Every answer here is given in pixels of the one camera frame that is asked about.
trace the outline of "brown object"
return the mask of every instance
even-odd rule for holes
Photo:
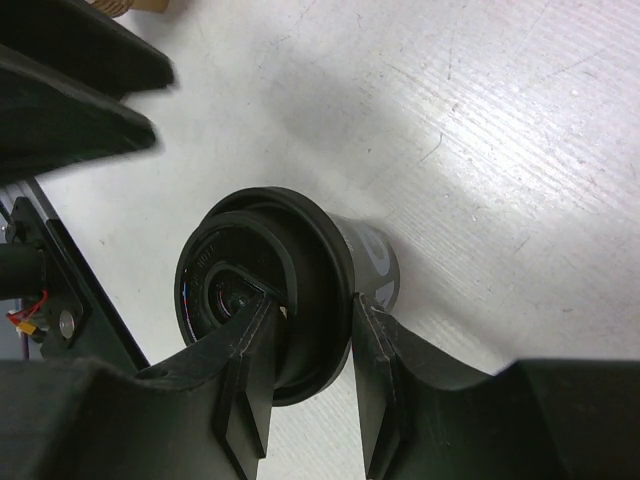
[[[91,6],[112,18],[119,17],[132,10],[162,13],[167,9],[169,0],[94,0]]]

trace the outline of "silver bolt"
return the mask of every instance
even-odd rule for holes
[[[73,315],[67,310],[63,310],[60,314],[60,333],[64,338],[69,340],[73,336],[73,331],[76,329],[76,323],[73,320]]]

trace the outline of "table surface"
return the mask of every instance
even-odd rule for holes
[[[296,189],[389,233],[394,313],[489,372],[640,357],[640,4],[171,0],[119,20],[177,84],[127,103],[160,146],[41,182],[151,361],[208,209]],[[266,479],[362,479],[351,363],[274,412]]]

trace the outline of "scratched white surface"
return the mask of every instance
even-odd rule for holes
[[[595,0],[173,0],[121,22],[179,85],[162,148],[44,180],[145,353],[182,347],[174,267],[245,186],[370,219],[398,319],[487,371],[640,358],[640,7]],[[273,415],[266,479],[362,479],[353,370]]]

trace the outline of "tan round object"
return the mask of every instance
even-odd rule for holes
[[[111,18],[115,18],[127,13],[133,2],[134,0],[94,0],[91,2],[91,6]]]

